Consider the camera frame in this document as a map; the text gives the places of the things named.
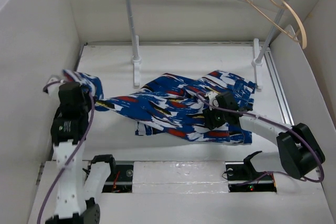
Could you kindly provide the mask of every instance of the blue fabric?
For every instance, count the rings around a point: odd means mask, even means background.
[[[207,106],[195,96],[199,91],[230,91],[240,107],[248,106],[252,109],[256,85],[236,74],[217,70],[192,80],[165,73],[134,94],[103,100],[100,98],[103,97],[103,91],[98,78],[69,70],[65,70],[65,73],[73,81],[91,87],[99,98],[96,101],[97,111],[112,110],[138,121],[137,135],[165,132],[191,142],[252,142],[250,132],[227,123],[212,131],[206,128],[202,110]]]

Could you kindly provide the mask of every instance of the cable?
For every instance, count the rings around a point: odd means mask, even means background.
[[[264,172],[261,176],[253,179],[253,180],[250,180],[250,181],[247,181],[247,182],[244,182],[244,183],[240,183],[240,184],[236,184],[238,186],[245,186],[245,185],[249,185],[251,184],[252,182],[254,181],[259,181],[261,180],[263,177],[267,176],[267,175],[270,175],[272,176],[274,173],[278,173],[278,174],[283,174],[283,175],[286,175],[288,177],[290,177],[287,173],[283,173],[283,172],[273,172],[271,170],[267,171],[267,172]],[[307,181],[307,178],[303,178],[303,179],[298,179],[299,181],[302,181],[302,182],[306,182]]]
[[[55,81],[55,82],[51,82],[49,84],[47,84],[44,88],[48,88],[49,86],[53,85],[53,84],[56,84],[56,83],[61,83],[61,81]],[[46,194],[46,197],[44,198],[43,200],[43,203],[41,205],[41,208],[40,208],[40,211],[38,213],[38,217],[37,217],[37,224],[41,224],[41,218],[42,218],[42,214],[43,214],[43,211],[46,207],[46,204],[47,204],[47,201],[50,197],[50,194],[52,192],[52,190],[54,189],[54,187],[56,186],[57,182],[59,181],[60,177],[62,176],[63,172],[65,171],[66,167],[70,164],[71,160],[73,159],[73,157],[75,156],[75,154],[78,152],[79,148],[82,146],[82,144],[84,143],[85,141],[85,138],[86,136],[88,135],[89,133],[89,130],[91,128],[91,125],[92,125],[92,121],[93,121],[93,115],[94,115],[94,107],[95,107],[95,102],[93,101],[93,97],[91,95],[91,93],[89,92],[89,97],[90,97],[90,100],[91,100],[91,116],[90,116],[90,120],[89,120],[89,124],[88,124],[88,127],[86,128],[86,131],[83,135],[83,137],[81,138],[81,140],[78,142],[76,148],[74,149],[74,151],[72,152],[72,154],[69,156],[69,158],[67,159],[67,161],[65,162],[64,166],[62,167],[62,169],[59,171],[59,173],[57,174],[54,182],[51,184],[47,194]]]
[[[205,105],[207,105],[207,106],[209,106],[209,107],[211,107],[213,109],[224,111],[224,112],[235,113],[235,114],[239,114],[239,115],[248,115],[248,116],[251,116],[253,118],[257,117],[256,115],[254,115],[252,113],[249,113],[249,112],[241,112],[241,111],[235,111],[235,110],[228,110],[228,109],[223,109],[223,108],[218,108],[216,106],[213,106],[212,104],[206,102],[204,100],[204,98],[201,96],[201,94],[204,94],[204,93],[203,92],[198,92],[196,94],[197,98],[199,98],[200,101],[203,102]],[[304,176],[303,178],[305,180],[308,180],[308,181],[314,182],[314,183],[320,183],[320,182],[322,182],[324,180],[324,170],[323,170],[323,167],[322,167],[320,159],[318,158],[318,156],[316,155],[316,153],[314,152],[314,150],[310,147],[310,145],[298,133],[296,133],[295,131],[293,131],[291,128],[289,128],[287,126],[284,126],[284,125],[282,125],[280,123],[274,122],[274,121],[272,121],[270,119],[264,118],[262,116],[258,116],[258,119],[260,119],[260,120],[262,120],[262,121],[264,121],[266,123],[272,124],[274,126],[277,126],[279,128],[282,128],[282,129],[284,129],[286,131],[289,131],[292,135],[294,135],[310,151],[311,155],[313,156],[313,158],[315,159],[315,161],[317,163],[317,166],[318,166],[318,168],[320,170],[320,175],[321,176],[319,177],[319,179],[311,179],[311,178],[307,178],[306,176]],[[254,181],[258,180],[258,179],[260,179],[260,178],[251,180],[249,182],[254,182]]]
[[[116,184],[116,182],[117,182],[117,180],[119,178],[119,175],[120,175],[120,171],[118,171],[116,179],[113,181],[112,192],[117,188],[115,184]]]
[[[45,85],[45,86],[43,87],[43,92],[47,92],[47,91],[48,91],[48,88],[49,88],[51,85],[58,84],[58,83],[63,83],[63,82],[68,82],[68,81],[65,81],[65,80],[52,81],[52,82],[48,83],[47,85]]]

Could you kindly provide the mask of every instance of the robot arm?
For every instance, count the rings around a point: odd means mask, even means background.
[[[60,101],[51,127],[51,139],[59,169],[55,183],[57,179],[59,181],[56,209],[53,217],[45,223],[99,223],[100,209],[97,203],[105,181],[115,172],[116,162],[112,155],[95,156],[84,183],[82,155],[90,126],[89,111],[93,108],[93,99],[77,82],[54,82],[56,83],[50,85],[47,92],[51,97],[58,95]]]
[[[278,146],[281,165],[289,176],[300,179],[315,169],[318,166],[316,156],[320,164],[326,160],[316,139],[305,124],[299,123],[292,126],[248,112],[247,108],[239,108],[230,92],[222,94],[210,92],[207,97],[208,104],[211,106],[203,110],[206,127],[212,130],[228,122],[271,141]]]

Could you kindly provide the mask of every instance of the purple cable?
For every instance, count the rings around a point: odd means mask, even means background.
[[[198,92],[196,94],[197,98],[200,99],[201,102],[203,102],[205,105],[208,105],[209,107],[213,108],[213,109],[216,109],[216,110],[220,110],[220,111],[224,111],[224,112],[230,112],[230,113],[236,113],[236,114],[239,114],[239,115],[249,115],[249,116],[252,116],[254,118],[256,118],[256,115],[252,114],[252,113],[248,113],[248,112],[240,112],[240,111],[235,111],[235,110],[228,110],[228,109],[222,109],[222,108],[218,108],[216,106],[213,106],[211,105],[210,103],[206,102],[203,97],[201,96],[201,94],[204,94],[203,92]],[[311,179],[311,178],[307,178],[307,177],[303,177],[305,180],[308,180],[308,181],[311,181],[311,182],[315,182],[315,183],[320,183],[324,180],[324,170],[323,170],[323,167],[322,167],[322,164],[321,164],[321,161],[319,160],[318,156],[316,155],[316,153],[314,152],[314,150],[310,147],[310,145],[299,135],[297,134],[295,131],[293,131],[291,128],[289,127],[286,127],[280,123],[277,123],[277,122],[274,122],[270,119],[267,119],[267,118],[264,118],[262,116],[259,116],[258,119],[266,122],[266,123],[269,123],[269,124],[272,124],[274,126],[277,126],[279,128],[282,128],[286,131],[289,131],[292,135],[294,135],[311,153],[311,155],[313,156],[313,158],[315,159],[316,163],[317,163],[317,166],[320,170],[320,177],[319,179]],[[266,176],[266,175],[269,175],[269,173],[281,173],[281,174],[285,174],[287,176],[289,176],[288,174],[286,173],[283,173],[283,172],[265,172],[263,175],[261,175],[259,178],[256,178],[254,180],[251,180],[251,181],[248,181],[248,182],[245,182],[245,183],[242,183],[241,185],[245,185],[247,183],[251,183],[251,182],[254,182],[256,180],[259,180],[261,179],[262,177]]]
[[[57,84],[57,83],[61,83],[61,81],[53,81],[51,83],[48,83],[45,87],[45,88],[48,88],[49,86],[53,85],[53,84]],[[86,128],[86,131],[83,135],[83,137],[81,138],[81,140],[78,142],[76,148],[74,149],[74,151],[72,152],[72,154],[69,156],[69,158],[67,159],[67,161],[64,163],[64,166],[62,167],[62,169],[59,171],[59,173],[57,174],[54,182],[51,184],[47,194],[46,194],[46,197],[44,198],[43,200],[43,203],[41,205],[41,208],[40,208],[40,211],[38,213],[38,217],[37,217],[37,224],[41,224],[41,218],[42,218],[42,214],[43,214],[43,211],[46,207],[46,204],[47,204],[47,201],[50,197],[50,194],[52,192],[52,190],[54,189],[54,187],[56,186],[57,182],[59,181],[60,177],[62,176],[63,172],[65,171],[66,167],[70,164],[72,158],[75,156],[75,154],[78,152],[79,148],[81,147],[81,145],[84,143],[85,141],[85,138],[86,136],[88,135],[89,133],[89,130],[91,128],[91,125],[92,125],[92,121],[93,121],[93,115],[94,115],[94,107],[95,107],[95,102],[93,100],[93,97],[91,95],[91,93],[89,93],[89,96],[90,96],[90,100],[91,100],[91,116],[90,116],[90,120],[89,120],[89,124],[88,124],[88,127]]]
[[[62,82],[68,82],[68,81],[65,81],[65,80],[52,81],[52,82],[48,83],[47,85],[45,85],[45,86],[43,87],[43,92],[47,92],[47,91],[48,91],[48,88],[49,88],[51,85],[58,84],[58,83],[62,83]]]

